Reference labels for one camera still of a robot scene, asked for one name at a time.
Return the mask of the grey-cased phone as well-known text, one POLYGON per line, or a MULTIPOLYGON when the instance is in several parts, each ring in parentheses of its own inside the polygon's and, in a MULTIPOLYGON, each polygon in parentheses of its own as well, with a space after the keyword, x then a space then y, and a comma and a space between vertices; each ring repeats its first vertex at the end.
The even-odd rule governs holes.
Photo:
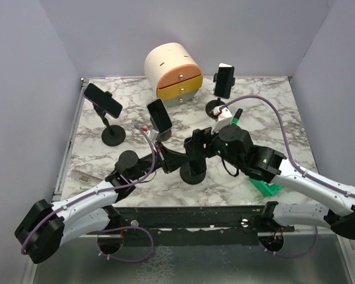
POLYGON ((172 128, 172 122, 166 107, 160 98, 147 104, 147 110, 153 120, 154 126, 159 133, 165 133, 172 128))

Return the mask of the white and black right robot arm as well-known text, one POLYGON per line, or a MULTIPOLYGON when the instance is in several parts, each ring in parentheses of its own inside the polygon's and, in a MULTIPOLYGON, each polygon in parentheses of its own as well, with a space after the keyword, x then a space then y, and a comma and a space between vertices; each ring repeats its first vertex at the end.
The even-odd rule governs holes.
POLYGON ((313 205, 269 202, 260 225, 266 231, 279 226, 314 225, 355 240, 355 186, 338 183, 302 166, 294 166, 281 152, 253 144, 248 131, 235 124, 215 133, 194 130, 184 140, 194 174, 206 170, 206 159, 219 156, 246 176, 274 183, 316 201, 313 205))

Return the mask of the white-edged back phone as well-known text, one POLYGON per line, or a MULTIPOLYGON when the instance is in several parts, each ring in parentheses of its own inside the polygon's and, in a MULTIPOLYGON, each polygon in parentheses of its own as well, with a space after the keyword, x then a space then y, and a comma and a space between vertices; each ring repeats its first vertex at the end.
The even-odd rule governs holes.
POLYGON ((214 95, 219 98, 229 99, 231 88, 235 84, 235 67, 229 64, 220 63, 218 71, 214 76, 214 95))

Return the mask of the aluminium frame rail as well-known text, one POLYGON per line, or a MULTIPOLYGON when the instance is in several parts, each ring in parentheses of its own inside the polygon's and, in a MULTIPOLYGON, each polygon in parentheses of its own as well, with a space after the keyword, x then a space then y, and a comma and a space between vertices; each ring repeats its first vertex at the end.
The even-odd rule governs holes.
MULTIPOLYGON (((336 235, 333 231, 329 228, 319 227, 317 226, 317 233, 319 235, 336 235)), ((315 234, 315 227, 314 226, 307 226, 307 225, 296 225, 294 226, 293 231, 289 231, 288 229, 284 230, 283 235, 293 235, 293 234, 302 234, 302 235, 313 235, 315 234)))

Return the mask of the black round-base phone stand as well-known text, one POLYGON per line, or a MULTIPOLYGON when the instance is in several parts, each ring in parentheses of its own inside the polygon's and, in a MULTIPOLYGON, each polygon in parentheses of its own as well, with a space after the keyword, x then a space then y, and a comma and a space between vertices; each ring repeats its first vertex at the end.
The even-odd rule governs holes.
POLYGON ((187 183, 188 185, 197 185, 199 183, 201 183, 205 177, 206 177, 206 173, 200 173, 198 175, 194 175, 192 176, 190 174, 190 171, 189 171, 189 166, 188 164, 184 164, 180 170, 179 170, 179 174, 180 174, 180 177, 181 179, 187 183))

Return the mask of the green plastic bin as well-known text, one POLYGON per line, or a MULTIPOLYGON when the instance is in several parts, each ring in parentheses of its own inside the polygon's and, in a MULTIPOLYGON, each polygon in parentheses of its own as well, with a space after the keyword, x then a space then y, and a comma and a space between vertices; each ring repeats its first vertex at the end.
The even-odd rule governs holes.
POLYGON ((273 196, 283 188, 283 186, 274 183, 266 183, 251 178, 249 180, 264 197, 273 196))

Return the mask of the clear plastic ruler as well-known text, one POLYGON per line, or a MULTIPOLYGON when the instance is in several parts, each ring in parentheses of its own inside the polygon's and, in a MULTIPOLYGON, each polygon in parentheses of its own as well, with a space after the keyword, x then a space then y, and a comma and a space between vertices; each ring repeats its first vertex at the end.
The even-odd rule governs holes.
POLYGON ((98 178, 96 176, 90 175, 88 173, 82 172, 80 170, 73 169, 69 176, 73 178, 74 180, 78 180, 82 183, 94 183, 97 184, 102 181, 101 178, 98 178))

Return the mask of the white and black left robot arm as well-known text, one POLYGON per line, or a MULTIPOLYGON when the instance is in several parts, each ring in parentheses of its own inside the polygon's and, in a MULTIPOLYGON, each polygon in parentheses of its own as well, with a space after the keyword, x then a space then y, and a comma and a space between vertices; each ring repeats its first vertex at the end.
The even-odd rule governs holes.
POLYGON ((114 171, 93 188, 57 202, 42 199, 31 207, 14 233, 21 254, 39 264, 82 235, 121 231, 123 221, 113 205, 157 169, 170 173, 191 160, 187 153, 170 150, 160 142, 152 144, 151 153, 144 157, 132 150, 122 152, 114 171))

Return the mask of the round cream drawer cabinet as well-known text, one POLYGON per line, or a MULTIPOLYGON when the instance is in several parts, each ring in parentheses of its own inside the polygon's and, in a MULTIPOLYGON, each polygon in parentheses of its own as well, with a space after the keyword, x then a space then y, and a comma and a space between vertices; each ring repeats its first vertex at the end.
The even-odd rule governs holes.
POLYGON ((144 73, 156 97, 166 107, 188 102, 203 83, 201 68, 179 43, 154 48, 146 56, 144 73))

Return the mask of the black back phone stand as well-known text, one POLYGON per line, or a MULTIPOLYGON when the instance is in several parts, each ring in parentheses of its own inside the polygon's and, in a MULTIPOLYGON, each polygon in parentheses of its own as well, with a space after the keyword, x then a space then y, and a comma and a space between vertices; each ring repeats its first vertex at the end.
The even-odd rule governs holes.
MULTIPOLYGON (((216 83, 217 77, 218 77, 218 73, 215 73, 215 74, 214 74, 214 77, 213 77, 213 82, 215 83, 215 85, 217 84, 217 83, 216 83)), ((235 78, 233 77, 231 87, 233 87, 234 85, 235 85, 235 78)), ((207 114, 210 118, 213 118, 213 119, 216 118, 216 116, 215 116, 214 113, 213 113, 213 109, 214 109, 215 107, 218 107, 218 106, 221 106, 221 105, 224 105, 224 104, 225 104, 225 102, 223 102, 220 97, 217 97, 217 96, 216 96, 216 98, 217 98, 216 100, 211 100, 211 101, 209 101, 209 102, 206 104, 206 106, 205 106, 205 112, 206 112, 206 114, 207 114)))

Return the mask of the green-capped marker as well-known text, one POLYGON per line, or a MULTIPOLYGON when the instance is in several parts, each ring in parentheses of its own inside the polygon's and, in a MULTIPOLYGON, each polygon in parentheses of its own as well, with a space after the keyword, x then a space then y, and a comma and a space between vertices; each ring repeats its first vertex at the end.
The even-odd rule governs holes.
POLYGON ((230 124, 237 124, 239 119, 240 119, 240 117, 241 117, 241 115, 242 115, 242 113, 243 113, 243 109, 239 108, 236 111, 235 115, 232 117, 230 124))

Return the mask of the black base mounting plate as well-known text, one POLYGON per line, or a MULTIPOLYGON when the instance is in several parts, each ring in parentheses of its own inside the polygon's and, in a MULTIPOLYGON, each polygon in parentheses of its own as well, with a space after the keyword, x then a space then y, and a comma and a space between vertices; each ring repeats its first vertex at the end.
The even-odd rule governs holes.
POLYGON ((58 246, 86 234, 99 233, 105 244, 120 243, 119 228, 126 246, 146 246, 152 237, 157 246, 209 246, 242 244, 256 246, 275 232, 291 233, 295 224, 273 220, 275 203, 266 206, 211 207, 119 207, 97 209, 57 231, 58 246))

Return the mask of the brown round phone stand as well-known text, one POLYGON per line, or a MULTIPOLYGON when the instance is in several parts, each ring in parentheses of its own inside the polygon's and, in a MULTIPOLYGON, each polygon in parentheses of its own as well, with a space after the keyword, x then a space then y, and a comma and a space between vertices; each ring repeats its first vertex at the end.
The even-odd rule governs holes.
POLYGON ((168 130, 165 131, 164 133, 154 133, 152 136, 153 141, 167 141, 169 138, 171 138, 172 131, 168 130))

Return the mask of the purple-edged black phone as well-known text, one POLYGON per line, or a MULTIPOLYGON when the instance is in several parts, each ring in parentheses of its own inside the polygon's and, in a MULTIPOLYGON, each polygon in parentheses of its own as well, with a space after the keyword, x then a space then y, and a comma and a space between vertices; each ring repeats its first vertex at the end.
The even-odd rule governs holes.
POLYGON ((116 101, 109 92, 104 92, 93 83, 89 83, 83 92, 83 96, 94 105, 104 109, 113 118, 118 118, 122 111, 122 105, 116 101))

